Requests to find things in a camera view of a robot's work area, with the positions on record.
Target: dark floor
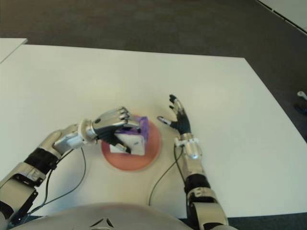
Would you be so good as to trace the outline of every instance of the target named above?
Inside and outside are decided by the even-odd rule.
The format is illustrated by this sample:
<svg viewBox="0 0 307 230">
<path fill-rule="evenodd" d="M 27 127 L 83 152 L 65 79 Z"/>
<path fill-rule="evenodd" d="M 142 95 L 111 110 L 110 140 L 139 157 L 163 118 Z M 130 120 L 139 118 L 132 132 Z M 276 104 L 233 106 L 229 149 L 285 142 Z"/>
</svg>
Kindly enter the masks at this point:
<svg viewBox="0 0 307 230">
<path fill-rule="evenodd" d="M 296 92 L 307 91 L 307 36 L 255 0 L 0 0 L 0 36 L 39 45 L 244 57 L 307 136 L 307 116 L 293 109 L 304 103 Z M 307 229 L 307 214 L 230 222 L 241 230 L 300 230 Z"/>
</svg>

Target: pink plate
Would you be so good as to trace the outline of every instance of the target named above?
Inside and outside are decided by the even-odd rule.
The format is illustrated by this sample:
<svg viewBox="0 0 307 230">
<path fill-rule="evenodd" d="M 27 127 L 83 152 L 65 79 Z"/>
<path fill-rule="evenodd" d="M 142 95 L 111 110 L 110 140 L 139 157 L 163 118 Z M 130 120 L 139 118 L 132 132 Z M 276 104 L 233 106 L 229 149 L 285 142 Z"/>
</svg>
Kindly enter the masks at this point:
<svg viewBox="0 0 307 230">
<path fill-rule="evenodd" d="M 126 153 L 111 153 L 110 145 L 106 142 L 101 143 L 102 154 L 106 160 L 115 168 L 134 171 L 148 166 L 158 156 L 161 148 L 161 134 L 158 128 L 149 121 L 149 137 L 144 156 L 130 155 Z"/>
</svg>

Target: white table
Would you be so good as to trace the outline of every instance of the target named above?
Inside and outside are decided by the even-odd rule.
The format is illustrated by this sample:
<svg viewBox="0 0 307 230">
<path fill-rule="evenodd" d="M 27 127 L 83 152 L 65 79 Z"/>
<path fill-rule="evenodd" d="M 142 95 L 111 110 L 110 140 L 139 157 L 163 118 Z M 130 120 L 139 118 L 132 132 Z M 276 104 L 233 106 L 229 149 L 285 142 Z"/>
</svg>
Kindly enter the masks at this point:
<svg viewBox="0 0 307 230">
<path fill-rule="evenodd" d="M 174 160 L 177 133 L 156 120 L 173 116 L 170 93 L 186 108 L 209 182 L 228 217 L 307 211 L 307 145 L 244 58 L 22 45 L 0 73 L 0 177 L 51 131 L 119 105 L 147 115 L 162 134 L 159 157 L 138 172 L 110 166 L 98 145 L 85 147 L 82 186 L 38 215 L 96 202 L 147 204 L 152 186 Z M 77 150 L 51 177 L 49 197 L 74 187 L 82 171 Z M 176 167 L 158 185 L 153 206 L 186 216 Z"/>
<path fill-rule="evenodd" d="M 27 41 L 25 38 L 0 38 L 0 63 Z"/>
</svg>

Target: black cable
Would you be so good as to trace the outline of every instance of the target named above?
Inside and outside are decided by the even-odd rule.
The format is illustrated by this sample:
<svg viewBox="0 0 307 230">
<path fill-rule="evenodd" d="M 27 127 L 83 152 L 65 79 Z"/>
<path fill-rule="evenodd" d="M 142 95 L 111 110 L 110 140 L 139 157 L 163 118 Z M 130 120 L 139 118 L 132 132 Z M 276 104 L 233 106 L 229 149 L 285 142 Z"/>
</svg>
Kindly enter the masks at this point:
<svg viewBox="0 0 307 230">
<path fill-rule="evenodd" d="M 175 162 L 176 162 L 176 165 L 177 165 L 177 167 L 178 167 L 178 170 L 179 170 L 179 172 L 180 172 L 180 176 L 181 176 L 182 181 L 183 181 L 183 183 L 184 183 L 184 177 L 183 177 L 182 171 L 181 171 L 181 169 L 180 169 L 180 167 L 179 167 L 178 159 L 177 159 L 177 157 L 176 157 L 176 146 L 175 146 L 175 145 L 174 145 L 174 158 L 175 158 Z"/>
<path fill-rule="evenodd" d="M 60 199 L 60 198 L 62 198 L 64 196 L 68 195 L 69 193 L 72 193 L 73 191 L 75 191 L 79 187 L 79 185 L 81 185 L 81 183 L 82 183 L 82 181 L 83 181 L 83 179 L 85 177 L 85 173 L 86 173 L 86 160 L 85 160 L 85 155 L 84 155 L 83 148 L 81 148 L 81 151 L 82 151 L 82 156 L 83 156 L 83 161 L 84 161 L 84 171 L 83 171 L 83 175 L 82 175 L 82 178 L 81 178 L 80 182 L 73 189 L 71 189 L 70 191 L 68 191 L 68 192 L 64 193 L 63 195 L 60 195 L 60 196 L 58 196 L 58 197 L 56 197 L 56 198 L 46 202 L 44 204 L 44 206 L 49 204 L 49 203 L 51 203 L 51 202 L 53 202 L 53 201 L 55 201 L 55 200 L 57 200 L 57 199 Z"/>
<path fill-rule="evenodd" d="M 70 151 L 68 151 L 68 152 L 58 161 L 58 163 L 60 163 L 60 162 L 61 162 L 65 157 L 67 157 L 72 151 L 73 151 L 73 149 L 70 150 Z M 79 187 L 79 185 L 82 183 L 82 181 L 83 181 L 83 179 L 84 179 L 84 177 L 85 177 L 85 173 L 86 173 L 86 160 L 85 160 L 85 155 L 84 155 L 83 148 L 81 148 L 81 151 L 82 151 L 82 156 L 83 156 L 83 160 L 84 160 L 84 171 L 83 171 L 83 175 L 82 175 L 82 178 L 81 178 L 80 182 L 79 182 L 73 189 L 71 189 L 70 191 L 68 191 L 67 193 L 65 193 L 65 194 L 63 194 L 63 195 L 60 195 L 60 196 L 58 196 L 57 198 L 54 198 L 54 199 L 52 199 L 52 200 L 46 202 L 46 201 L 47 201 L 47 197 L 48 197 L 49 180 L 50 180 L 50 177 L 51 177 L 51 174 L 52 174 L 52 171 L 53 171 L 53 170 L 51 170 L 50 173 L 49 173 L 49 175 L 48 175 L 47 182 L 46 182 L 46 189 L 45 189 L 45 198 L 44 198 L 44 201 L 42 202 L 41 205 L 39 205 L 39 206 L 33 208 L 32 211 L 30 211 L 29 213 L 27 213 L 27 216 L 26 216 L 26 218 L 24 219 L 23 223 L 25 223 L 25 222 L 27 221 L 27 219 L 29 218 L 29 216 L 30 216 L 32 213 L 38 211 L 38 210 L 39 210 L 40 208 L 42 208 L 43 206 L 45 206 L 45 205 L 47 205 L 47 204 L 49 204 L 49 203 L 51 203 L 51 202 L 53 202 L 53 201 L 55 201 L 55 200 L 57 200 L 57 199 L 60 199 L 60 198 L 62 198 L 62 197 L 64 197 L 64 196 L 68 195 L 69 193 L 72 193 L 74 190 L 76 190 L 76 189 Z"/>
<path fill-rule="evenodd" d="M 153 193 L 154 193 L 154 189 L 156 188 L 156 186 L 158 185 L 158 183 L 160 182 L 160 180 L 164 177 L 164 175 L 174 166 L 174 164 L 176 164 L 176 163 L 178 164 L 177 161 L 178 161 L 179 158 L 181 157 L 182 153 L 183 153 L 183 150 L 181 151 L 181 153 L 180 153 L 180 155 L 178 156 L 178 158 L 176 158 L 176 155 L 175 155 L 175 162 L 172 163 L 171 166 L 168 167 L 168 169 L 162 174 L 162 176 L 160 176 L 159 180 L 154 184 L 153 189 L 152 189 L 152 191 L 151 191 L 151 193 L 150 193 L 150 196 L 149 196 L 148 206 L 151 205 L 151 200 L 152 200 L 152 196 L 153 196 Z"/>
</svg>

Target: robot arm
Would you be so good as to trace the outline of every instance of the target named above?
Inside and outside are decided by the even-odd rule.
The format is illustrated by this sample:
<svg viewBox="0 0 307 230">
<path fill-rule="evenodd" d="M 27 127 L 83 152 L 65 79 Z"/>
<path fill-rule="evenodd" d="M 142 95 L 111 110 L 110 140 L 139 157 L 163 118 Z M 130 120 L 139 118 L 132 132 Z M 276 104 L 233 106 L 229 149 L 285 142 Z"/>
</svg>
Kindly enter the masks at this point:
<svg viewBox="0 0 307 230">
<path fill-rule="evenodd" d="M 191 133 L 187 114 L 175 96 L 170 95 L 170 102 L 173 104 L 170 108 L 175 112 L 177 121 L 170 121 L 162 116 L 159 116 L 158 120 L 176 129 L 180 134 L 180 138 L 175 138 L 175 146 L 183 148 L 182 174 L 190 224 L 196 230 L 211 230 L 217 226 L 228 225 L 227 217 L 210 188 L 202 167 L 202 151 L 198 139 Z"/>
<path fill-rule="evenodd" d="M 16 223 L 26 215 L 38 195 L 35 186 L 42 184 L 65 152 L 102 139 L 131 153 L 130 148 L 114 135 L 121 128 L 140 128 L 125 107 L 108 111 L 93 122 L 84 119 L 78 125 L 51 133 L 24 162 L 0 181 L 0 230 L 6 229 L 8 222 Z"/>
</svg>

